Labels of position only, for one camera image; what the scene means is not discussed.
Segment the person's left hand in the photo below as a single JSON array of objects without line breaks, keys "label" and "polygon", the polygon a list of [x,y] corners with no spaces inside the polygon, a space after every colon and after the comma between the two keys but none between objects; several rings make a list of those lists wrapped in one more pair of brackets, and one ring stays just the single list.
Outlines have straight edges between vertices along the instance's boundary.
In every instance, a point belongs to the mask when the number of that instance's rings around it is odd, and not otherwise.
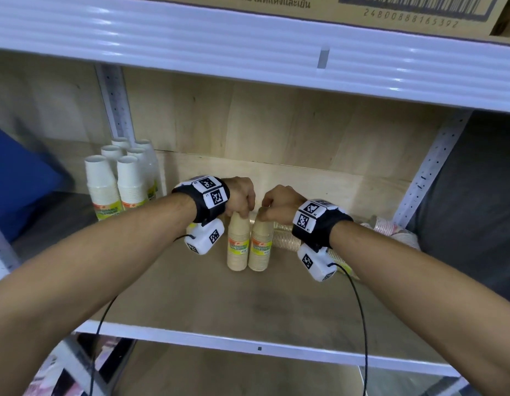
[{"label": "person's left hand", "polygon": [[238,212],[242,218],[255,208],[255,190],[250,178],[221,178],[229,187],[229,200],[225,204],[225,213],[231,216]]}]

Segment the wristband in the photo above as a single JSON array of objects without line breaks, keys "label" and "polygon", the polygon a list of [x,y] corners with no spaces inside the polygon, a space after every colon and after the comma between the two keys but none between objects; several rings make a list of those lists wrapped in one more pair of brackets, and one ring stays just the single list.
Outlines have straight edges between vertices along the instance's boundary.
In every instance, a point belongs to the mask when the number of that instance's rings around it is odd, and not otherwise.
[{"label": "wristband", "polygon": [[225,211],[229,200],[229,188],[222,179],[211,175],[197,176],[179,183],[173,193],[185,193],[196,204],[196,218],[193,222],[205,226]]},{"label": "wristband", "polygon": [[322,199],[307,200],[293,217],[292,234],[313,251],[330,247],[330,232],[339,221],[353,221],[350,215],[331,202]]}]

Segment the barcode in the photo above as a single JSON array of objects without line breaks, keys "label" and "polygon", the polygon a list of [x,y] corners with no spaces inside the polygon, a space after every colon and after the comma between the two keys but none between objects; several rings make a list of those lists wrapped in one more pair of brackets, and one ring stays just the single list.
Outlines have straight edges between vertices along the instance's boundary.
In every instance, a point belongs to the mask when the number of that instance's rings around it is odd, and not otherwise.
[{"label": "barcode", "polygon": [[487,21],[497,0],[339,0],[354,4],[443,17]]}]

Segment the person's right hand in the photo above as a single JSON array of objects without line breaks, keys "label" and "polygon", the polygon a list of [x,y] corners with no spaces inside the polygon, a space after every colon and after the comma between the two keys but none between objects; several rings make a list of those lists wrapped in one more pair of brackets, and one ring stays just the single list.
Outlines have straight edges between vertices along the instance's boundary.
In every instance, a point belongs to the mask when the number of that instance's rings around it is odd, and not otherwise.
[{"label": "person's right hand", "polygon": [[293,190],[293,187],[277,185],[265,194],[262,206],[268,208],[259,210],[258,219],[290,225],[297,209],[305,201],[306,198]]}]

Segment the white sensor device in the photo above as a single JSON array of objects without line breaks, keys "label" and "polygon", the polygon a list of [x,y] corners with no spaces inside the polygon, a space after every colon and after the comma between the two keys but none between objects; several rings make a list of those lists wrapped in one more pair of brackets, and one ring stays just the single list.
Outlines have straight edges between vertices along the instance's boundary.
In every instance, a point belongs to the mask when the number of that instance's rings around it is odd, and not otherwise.
[{"label": "white sensor device", "polygon": [[184,241],[189,250],[196,254],[206,254],[223,234],[224,224],[220,219],[215,218],[205,226],[197,224],[190,233],[194,239],[186,236]]},{"label": "white sensor device", "polygon": [[327,251],[328,249],[326,247],[322,247],[316,253],[303,243],[297,252],[299,260],[303,262],[310,275],[312,275],[312,278],[318,282],[327,280],[337,271],[336,266],[328,266],[332,264],[334,260],[328,255]]}]

